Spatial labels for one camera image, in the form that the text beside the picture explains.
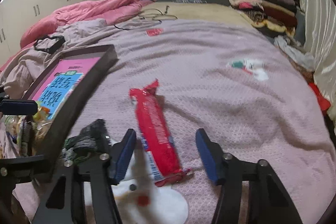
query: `pink blanket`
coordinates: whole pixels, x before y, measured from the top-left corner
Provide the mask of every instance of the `pink blanket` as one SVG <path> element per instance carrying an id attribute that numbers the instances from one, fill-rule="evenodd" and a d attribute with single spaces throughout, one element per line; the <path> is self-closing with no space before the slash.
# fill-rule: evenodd
<path id="1" fill-rule="evenodd" d="M 57 27 L 77 21 L 104 18 L 108 25 L 122 22 L 137 15 L 141 8 L 141 0 L 87 0 L 65 6 L 28 29 L 21 38 L 20 46 L 23 48 L 39 37 L 52 34 Z"/>

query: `cable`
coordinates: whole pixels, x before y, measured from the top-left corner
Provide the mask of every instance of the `cable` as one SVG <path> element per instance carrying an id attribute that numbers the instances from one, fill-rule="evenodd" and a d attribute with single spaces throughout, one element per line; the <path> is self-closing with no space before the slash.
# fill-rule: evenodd
<path id="1" fill-rule="evenodd" d="M 158 21 L 159 24 L 161 24 L 161 23 L 162 23 L 162 20 L 164 20 L 164 19 L 157 19 L 157 17 L 161 17 L 161 16 L 162 16 L 162 17 L 170 18 L 170 19 L 167 19 L 167 20 L 175 20 L 175 19 L 178 19 L 178 18 L 177 18 L 176 16 L 174 16 L 174 15 L 168 15 L 168 14 L 167 14 L 167 13 L 168 13 L 168 8 L 169 8 L 169 6 L 167 5 L 167 6 L 166 6 L 166 11 L 165 11 L 164 14 L 163 14 L 160 10 L 158 10 L 158 9 L 156 9 L 156 8 L 148 8 L 148 9 L 144 9 L 144 10 L 142 10 L 142 11 L 141 11 L 140 13 L 138 13 L 138 14 L 131 15 L 131 17 L 132 17 L 132 16 L 135 16 L 135 17 L 138 16 L 140 20 L 152 19 L 152 21 Z M 153 14 L 143 15 L 144 12 L 149 11 L 149 10 L 159 11 L 160 14 L 154 14 L 154 13 L 153 13 Z M 119 19 L 121 19 L 121 18 L 123 18 L 123 17 L 127 17 L 127 18 L 129 18 L 130 15 L 121 16 L 121 17 L 117 18 L 116 21 L 119 21 Z M 118 27 L 116 24 L 114 24 L 113 26 L 116 27 L 116 28 L 119 29 L 119 30 L 124 30 L 124 31 L 130 31 L 130 30 L 132 30 L 132 29 L 126 29 L 126 28 Z"/>

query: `pile of clothes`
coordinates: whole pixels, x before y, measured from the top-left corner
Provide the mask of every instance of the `pile of clothes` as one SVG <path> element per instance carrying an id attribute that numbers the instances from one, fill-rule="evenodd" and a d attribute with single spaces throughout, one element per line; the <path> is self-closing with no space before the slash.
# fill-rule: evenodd
<path id="1" fill-rule="evenodd" d="M 229 1 L 231 6 L 264 34 L 305 78 L 316 95 L 323 115 L 326 116 L 330 102 L 322 96 L 314 84 L 315 59 L 303 48 L 305 16 L 300 9 L 300 0 Z"/>
<path id="2" fill-rule="evenodd" d="M 269 37 L 271 42 L 278 35 L 293 37 L 297 27 L 297 12 L 294 0 L 229 0 L 231 6 Z"/>
<path id="3" fill-rule="evenodd" d="M 319 88 L 314 84 L 315 59 L 313 55 L 307 52 L 300 42 L 289 36 L 277 36 L 274 39 L 274 46 L 280 50 L 282 55 L 289 60 L 290 64 L 305 78 L 316 95 L 323 116 L 326 116 L 331 104 L 323 97 Z"/>

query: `red snack package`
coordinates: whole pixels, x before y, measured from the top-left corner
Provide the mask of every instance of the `red snack package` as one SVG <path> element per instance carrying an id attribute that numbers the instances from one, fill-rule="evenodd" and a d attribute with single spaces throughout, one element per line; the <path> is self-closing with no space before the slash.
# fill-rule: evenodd
<path id="1" fill-rule="evenodd" d="M 141 142 L 149 159 L 155 185 L 181 180 L 191 170 L 182 170 L 174 148 L 173 138 L 167 129 L 162 109 L 155 97 L 159 82 L 156 79 L 143 89 L 130 89 L 136 101 L 135 115 L 142 133 Z"/>

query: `red label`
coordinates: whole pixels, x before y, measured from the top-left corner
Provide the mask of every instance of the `red label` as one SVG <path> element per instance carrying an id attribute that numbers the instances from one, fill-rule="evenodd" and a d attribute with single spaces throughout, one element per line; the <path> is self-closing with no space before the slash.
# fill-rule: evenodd
<path id="1" fill-rule="evenodd" d="M 163 32 L 163 29 L 159 28 L 159 29 L 148 29 L 146 30 L 146 33 L 149 37 L 153 37 L 155 35 L 159 35 L 160 33 Z"/>

